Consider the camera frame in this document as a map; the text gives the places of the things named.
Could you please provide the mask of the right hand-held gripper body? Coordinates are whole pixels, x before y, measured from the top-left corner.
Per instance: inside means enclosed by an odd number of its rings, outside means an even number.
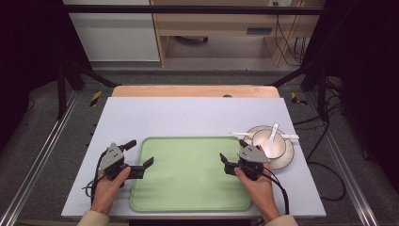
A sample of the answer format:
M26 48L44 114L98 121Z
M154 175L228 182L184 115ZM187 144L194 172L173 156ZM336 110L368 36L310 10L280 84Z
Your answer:
M252 181L256 181L261 176L264 176L263 164L269 163L270 159L258 147L248 145L243 148L237 155L239 157L239 168L243 171L247 178Z

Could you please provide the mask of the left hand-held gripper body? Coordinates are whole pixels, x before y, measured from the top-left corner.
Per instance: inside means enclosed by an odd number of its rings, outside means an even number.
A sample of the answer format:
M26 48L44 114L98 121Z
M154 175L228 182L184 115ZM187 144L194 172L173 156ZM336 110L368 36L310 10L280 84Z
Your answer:
M124 146L113 142L101 155L98 167L98 179L104 177L113 180L123 169Z

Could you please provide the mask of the person's left hand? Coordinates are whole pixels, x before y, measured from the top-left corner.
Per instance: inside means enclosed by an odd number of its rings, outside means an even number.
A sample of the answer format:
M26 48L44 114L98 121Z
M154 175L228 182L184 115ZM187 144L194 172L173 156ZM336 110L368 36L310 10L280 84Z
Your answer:
M91 210L107 215L115 198L118 195L121 185L127 180L131 169L125 168L112 181L103 178L96 187L95 195L91 205Z

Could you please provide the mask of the person's right hand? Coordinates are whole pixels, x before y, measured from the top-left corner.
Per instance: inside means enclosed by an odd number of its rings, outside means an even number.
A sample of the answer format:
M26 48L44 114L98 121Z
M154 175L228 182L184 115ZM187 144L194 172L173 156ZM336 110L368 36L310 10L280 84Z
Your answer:
M257 181L252 181L248 179L244 172L239 168L235 168L234 172L239 181L246 188L252 202L263 217L263 220L268 223L278 218L280 212L274 199L272 182L263 176Z

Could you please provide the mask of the white spoon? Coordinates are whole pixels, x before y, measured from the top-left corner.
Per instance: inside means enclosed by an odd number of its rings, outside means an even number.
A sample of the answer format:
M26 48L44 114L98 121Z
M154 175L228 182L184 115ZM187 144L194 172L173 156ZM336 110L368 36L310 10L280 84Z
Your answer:
M269 139L263 145L263 151L267 157L272 157L274 154L273 143L274 143L275 135L276 135L278 129L279 129L279 124L277 122L275 122L273 124Z

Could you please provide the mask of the white bowl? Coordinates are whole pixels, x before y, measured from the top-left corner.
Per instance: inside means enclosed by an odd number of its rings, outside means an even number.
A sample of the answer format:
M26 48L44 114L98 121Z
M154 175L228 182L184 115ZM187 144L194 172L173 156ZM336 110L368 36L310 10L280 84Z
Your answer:
M272 129L263 129L256 132L252 138L252 144L255 146L260 146L263 149L263 145L269 139ZM284 138L277 132L275 135L273 143L274 154L269 159L277 159L284 155L286 150L286 144Z

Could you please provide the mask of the white plate with dark rim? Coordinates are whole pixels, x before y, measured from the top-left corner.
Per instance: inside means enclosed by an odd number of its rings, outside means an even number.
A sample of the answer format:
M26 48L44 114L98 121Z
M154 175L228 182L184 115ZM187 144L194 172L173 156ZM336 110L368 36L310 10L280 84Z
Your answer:
M244 141L248 144L252 144L252 138L254 134L263 129L272 129L272 126L260 125L249 129L244 135ZM284 138L286 144L286 150L283 156L277 159L270 159L270 168L272 170L281 170L287 167L292 162L295 155L294 146L289 137L283 132L281 132L280 129L278 129L277 132Z

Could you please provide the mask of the light green tray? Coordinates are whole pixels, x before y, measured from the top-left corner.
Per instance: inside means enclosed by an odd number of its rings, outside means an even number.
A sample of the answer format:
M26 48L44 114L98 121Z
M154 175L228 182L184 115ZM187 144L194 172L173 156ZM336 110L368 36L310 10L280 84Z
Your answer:
M237 162L237 137L148 137L137 163L152 159L134 181L130 203L137 212L242 211L251 200L220 157Z

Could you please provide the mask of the yellow black tape marker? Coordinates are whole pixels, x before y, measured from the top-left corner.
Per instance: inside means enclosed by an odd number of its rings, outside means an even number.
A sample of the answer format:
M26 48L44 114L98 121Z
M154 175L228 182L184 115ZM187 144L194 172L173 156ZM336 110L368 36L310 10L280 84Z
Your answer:
M96 91L96 92L93 94L93 97L92 97L92 100L91 100L89 106L95 106L95 105L98 103L98 101L99 101L101 95L102 95L102 92L101 92L100 90Z
M292 100L292 103L294 103L294 104L308 105L308 102L307 102L307 101L299 100L299 99L297 98L295 92L291 92L291 100Z

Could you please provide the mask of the light wooden table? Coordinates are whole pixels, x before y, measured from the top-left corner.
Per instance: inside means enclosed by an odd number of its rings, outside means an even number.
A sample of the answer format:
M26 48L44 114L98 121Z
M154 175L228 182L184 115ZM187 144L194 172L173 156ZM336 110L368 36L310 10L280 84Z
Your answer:
M279 98L279 92L270 86L220 85L134 85L117 86L112 97L248 97Z

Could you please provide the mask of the black metal stand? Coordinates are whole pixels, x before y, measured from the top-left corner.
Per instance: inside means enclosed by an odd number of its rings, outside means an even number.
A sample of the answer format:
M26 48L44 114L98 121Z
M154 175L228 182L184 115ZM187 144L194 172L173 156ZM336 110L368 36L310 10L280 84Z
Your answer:
M317 113L323 121L328 121L327 113L327 71L322 62L311 60L310 62L301 65L295 71L283 76L281 79L270 84L271 87L279 88L285 83L297 78L301 74L305 74L300 87L304 91L310 91L315 85L318 85L317 90Z
M97 74L92 69L85 67L75 61L63 61L57 69L57 98L58 98L58 115L60 120L67 111L66 83L69 83L73 90L82 90L85 87L81 75L87 75L109 88L118 86L105 77Z

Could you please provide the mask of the white cabinet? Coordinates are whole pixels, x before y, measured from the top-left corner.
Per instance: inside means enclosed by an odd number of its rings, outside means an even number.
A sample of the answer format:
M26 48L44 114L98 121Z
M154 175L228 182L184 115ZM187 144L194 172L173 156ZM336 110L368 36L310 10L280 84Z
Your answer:
M150 13L70 13L91 62L159 61Z

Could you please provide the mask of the wooden desk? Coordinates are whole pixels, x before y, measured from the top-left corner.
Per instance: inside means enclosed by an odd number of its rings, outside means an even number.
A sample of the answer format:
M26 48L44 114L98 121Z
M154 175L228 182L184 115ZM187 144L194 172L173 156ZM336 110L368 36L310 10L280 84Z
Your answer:
M321 8L326 0L150 0L153 6L235 6ZM309 38L317 15L160 14L153 15L157 35L164 37L263 37L276 66L283 62L289 42Z

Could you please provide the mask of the black curtain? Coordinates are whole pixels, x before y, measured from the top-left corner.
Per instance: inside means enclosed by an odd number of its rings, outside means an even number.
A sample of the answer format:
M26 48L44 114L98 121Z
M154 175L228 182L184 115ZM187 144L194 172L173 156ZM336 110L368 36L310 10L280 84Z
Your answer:
M343 81L343 102L366 151L399 192L399 0L326 0L304 62Z
M33 89L56 80L64 61L90 67L63 0L0 0L0 152Z

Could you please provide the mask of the aluminium rail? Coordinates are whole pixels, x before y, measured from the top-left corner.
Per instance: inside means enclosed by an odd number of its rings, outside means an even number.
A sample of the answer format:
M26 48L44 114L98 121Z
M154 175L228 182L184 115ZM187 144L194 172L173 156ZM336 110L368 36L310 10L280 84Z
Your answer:
M346 187L346 193L351 199L351 202L359 216L359 219L363 226L379 226L375 214L370 207L369 203L364 196L359 183L355 177L355 174L350 169L348 163L344 159L341 149L332 133L323 125L321 120L318 120L318 124L324 129L323 138L327 143L328 150L331 158L341 175L343 182Z
M16 190L12 201L7 205L7 209L0 216L0 226L13 226L17 221L18 216L24 208L27 199L38 181L45 164L47 163L71 113L73 112L78 97L79 92L71 92L65 112L55 121L51 131L48 133L48 136L43 141L40 150L35 156L34 161L30 165L29 171L25 174L24 180Z

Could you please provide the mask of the black horizontal frame bar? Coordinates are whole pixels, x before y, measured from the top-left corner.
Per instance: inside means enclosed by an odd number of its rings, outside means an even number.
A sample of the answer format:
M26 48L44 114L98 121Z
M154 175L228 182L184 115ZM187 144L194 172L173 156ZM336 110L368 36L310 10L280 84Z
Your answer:
M324 8L222 7L222 6L122 6L65 5L70 13L160 13L160 14L249 14L249 15L322 15Z

